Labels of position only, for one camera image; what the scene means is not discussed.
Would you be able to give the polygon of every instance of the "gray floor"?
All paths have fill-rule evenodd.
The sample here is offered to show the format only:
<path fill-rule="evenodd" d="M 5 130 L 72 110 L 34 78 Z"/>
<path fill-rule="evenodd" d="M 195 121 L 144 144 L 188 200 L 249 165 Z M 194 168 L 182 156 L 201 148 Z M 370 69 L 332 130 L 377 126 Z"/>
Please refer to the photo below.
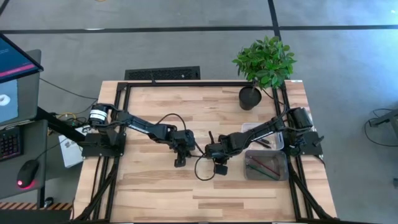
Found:
<path fill-rule="evenodd" d="M 278 0 L 275 7 L 280 26 L 398 24 L 394 0 Z M 267 1 L 260 0 L 11 0 L 0 17 L 0 30 L 271 24 Z M 202 79 L 236 79 L 230 61 L 242 46 L 264 35 L 273 32 L 8 37 L 24 50 L 43 51 L 44 79 L 97 96 L 103 80 L 120 80 L 125 69 L 199 65 Z M 315 126 L 325 135 L 322 146 L 338 216 L 396 223 L 398 190 L 392 179 L 398 177 L 398 149 L 369 142 L 363 125 L 374 117 L 372 110 L 398 107 L 398 30 L 282 31 L 282 38 L 298 60 L 292 78 L 304 80 Z M 41 83 L 39 103 L 47 111 L 77 112 L 91 102 Z M 384 144 L 398 144 L 388 125 L 369 128 L 369 135 Z M 73 169 L 48 181 L 49 195 L 71 201 L 78 174 Z"/>

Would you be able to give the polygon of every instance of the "butcher block tabletop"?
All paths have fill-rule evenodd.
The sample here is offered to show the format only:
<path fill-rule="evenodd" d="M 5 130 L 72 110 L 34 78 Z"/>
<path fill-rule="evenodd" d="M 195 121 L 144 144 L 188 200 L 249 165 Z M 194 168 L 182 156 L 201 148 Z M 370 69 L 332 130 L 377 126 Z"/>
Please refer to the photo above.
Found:
<path fill-rule="evenodd" d="M 117 85 L 117 81 L 103 82 L 98 101 L 113 104 Z M 304 107 L 310 112 L 303 82 L 289 80 L 286 81 L 286 87 L 290 107 Z M 193 131 L 197 143 L 204 149 L 210 143 L 209 131 L 216 139 L 220 134 L 241 131 L 243 123 L 263 123 L 276 115 L 274 101 L 264 93 L 261 102 L 251 111 L 242 110 L 238 100 L 241 88 L 132 87 L 128 112 L 152 123 L 158 122 L 166 114 L 177 113 L 185 120 L 187 129 Z M 124 92 L 120 108 L 123 106 Z M 169 116 L 163 123 L 183 129 L 182 122 L 174 116 Z M 111 222 L 295 220 L 289 182 L 246 180 L 244 152 L 228 161 L 226 176 L 216 175 L 212 180 L 200 181 L 194 173 L 197 158 L 187 158 L 185 167 L 175 168 L 174 160 L 177 155 L 167 145 L 157 144 L 135 130 L 128 129 L 126 134 L 126 148 L 120 158 Z M 193 154 L 200 155 L 200 152 L 195 150 Z M 74 202 L 75 216 L 90 202 L 97 160 L 97 157 L 92 157 L 83 162 Z M 309 191 L 325 211 L 335 217 L 335 207 L 323 164 L 313 156 L 302 156 L 302 161 Z M 213 162 L 202 159 L 198 163 L 197 171 L 203 179 L 210 177 L 213 174 Z M 303 197 L 299 189 L 297 193 L 301 214 L 305 217 Z M 104 217 L 107 197 L 108 192 L 105 192 L 100 218 Z"/>

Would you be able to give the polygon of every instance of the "computer monitor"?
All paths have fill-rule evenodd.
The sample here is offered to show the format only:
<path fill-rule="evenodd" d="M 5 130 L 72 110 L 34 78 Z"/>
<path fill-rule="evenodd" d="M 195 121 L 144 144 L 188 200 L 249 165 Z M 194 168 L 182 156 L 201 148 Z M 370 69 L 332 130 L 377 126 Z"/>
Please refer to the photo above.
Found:
<path fill-rule="evenodd" d="M 42 72 L 43 67 L 0 34 L 0 83 Z"/>

